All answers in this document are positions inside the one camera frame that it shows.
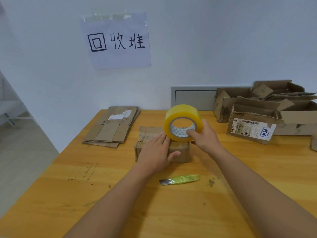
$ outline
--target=handwritten sign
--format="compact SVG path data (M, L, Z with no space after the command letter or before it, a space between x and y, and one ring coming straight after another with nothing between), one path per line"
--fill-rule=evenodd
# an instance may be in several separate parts
M128 18L79 19L91 62L96 69L151 66L146 13Z

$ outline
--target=forearm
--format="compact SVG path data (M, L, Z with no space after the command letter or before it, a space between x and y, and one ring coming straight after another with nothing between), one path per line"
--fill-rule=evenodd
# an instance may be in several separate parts
M210 154L264 237L312 237L317 219L225 149Z
M150 178L137 164L107 192L65 235L118 237L133 205Z

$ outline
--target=open cardboard box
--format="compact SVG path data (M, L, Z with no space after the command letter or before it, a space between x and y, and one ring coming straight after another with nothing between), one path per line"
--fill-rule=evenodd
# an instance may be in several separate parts
M280 103L237 97L233 103L227 134L268 144L276 125L283 124Z
M283 100L278 108L284 124L274 135L313 135L317 131L317 103L311 100Z
M142 148L144 147L144 145L148 141L150 141L152 138L157 136L160 132L164 132L163 127L144 127L144 126L140 127L139 139L134 146L136 162L139 158L139 154ZM191 160L191 157L189 155L189 142L176 142L171 140L170 147L168 149L168 154L174 151L179 151L182 154L180 156L174 157L172 159L172 162L187 163Z
M292 83L291 80L255 81L252 91L259 98L267 98L275 94L305 92L305 88Z
M231 109L236 97L258 99L250 88L217 88L213 113L219 123L228 123Z

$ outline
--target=yellow tape roll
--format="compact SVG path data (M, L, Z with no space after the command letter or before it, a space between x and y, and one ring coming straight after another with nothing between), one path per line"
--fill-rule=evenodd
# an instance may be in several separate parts
M193 122L193 125L188 128L177 128L173 125L173 122L177 119L189 119ZM197 133L200 133L203 129L203 122L197 109L187 104L180 104L174 106L166 113L164 132L171 140L177 142L193 140L192 137L186 134L188 129L194 129Z

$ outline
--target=cardboard flap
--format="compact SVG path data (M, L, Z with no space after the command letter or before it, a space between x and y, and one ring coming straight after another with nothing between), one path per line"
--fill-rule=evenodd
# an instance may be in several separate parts
M269 88L268 86L266 86L263 83L261 83L259 86L254 88L252 91L256 95L258 95L259 98L264 98L264 97L268 96L269 94L271 94L273 92L273 90L271 88Z
M243 97L237 97L234 104L250 106L254 108L264 108L264 109L270 109L270 110L277 110L280 105L279 103L276 103L276 102L253 100L253 99L248 99Z
M111 142L112 138L117 132L118 127L119 127L119 123L104 124L101 131L95 138L95 141Z
M292 103L290 100L288 99L284 99L280 102L279 107L277 108L277 110L281 111L284 110L286 108L289 108L291 106L295 105L294 103Z
M252 87L252 90L258 87L260 84L264 84L271 89L287 89L288 83L291 83L291 80L271 80L271 81L255 81Z
M102 125L95 124L91 130L89 130L88 134L85 136L85 140L94 141L96 136L99 134L100 130L102 129Z
M281 111L285 123L316 124L317 111Z
M227 94L227 92L225 90L222 90L222 92L217 96L216 102L222 103L224 98L230 98L230 96Z
M265 99L270 100L282 100L282 99L288 99L288 100L314 100L317 99L317 96L315 96L316 93L283 93L283 94L274 94L267 96Z
M119 143L124 142L128 130L129 130L129 125L127 124L119 125L117 128L117 132L112 138L112 141L119 142Z

